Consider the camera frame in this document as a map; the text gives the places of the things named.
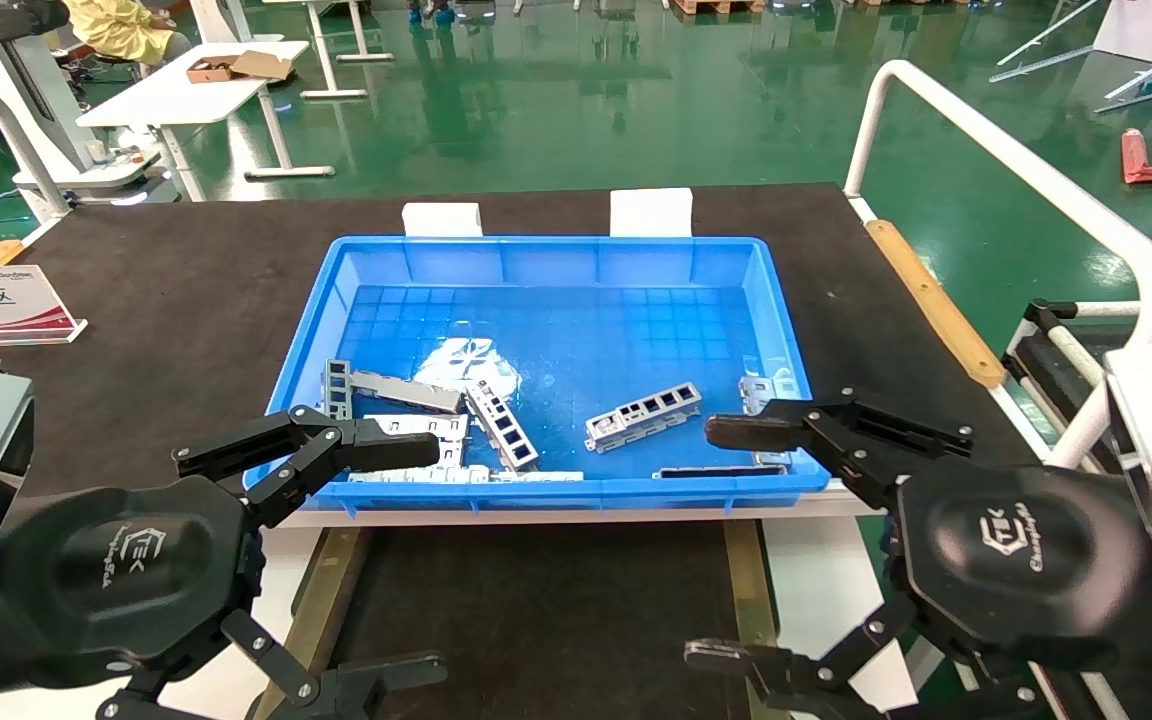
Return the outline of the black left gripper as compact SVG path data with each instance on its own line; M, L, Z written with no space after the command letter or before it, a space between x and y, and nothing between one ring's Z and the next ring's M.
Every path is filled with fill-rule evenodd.
M219 482L275 462L247 505L204 478L18 498L0 528L0 692L137 670L97 719L198 719L157 697L229 643L283 694L270 719L374 719L389 694L444 682L439 653L312 676L248 614L264 566L259 525L282 524L340 473L439 457L429 432L392 434L296 406L175 448L180 478Z

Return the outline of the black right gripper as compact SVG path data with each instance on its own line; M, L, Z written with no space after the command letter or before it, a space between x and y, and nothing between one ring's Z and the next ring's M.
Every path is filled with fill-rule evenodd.
M804 450L870 509L897 507L914 591L888 598L823 659L765 644L685 643L687 665L745 676L765 707L818 719L1036 714L1036 691L1002 679L941 705L869 705L852 676L910 629L940 642L945 655L973 650L1152 680L1152 538L1123 483L1047 467L916 473L940 457L972 456L973 429L858 391L831 401L773 397L759 414L708 416L707 441Z

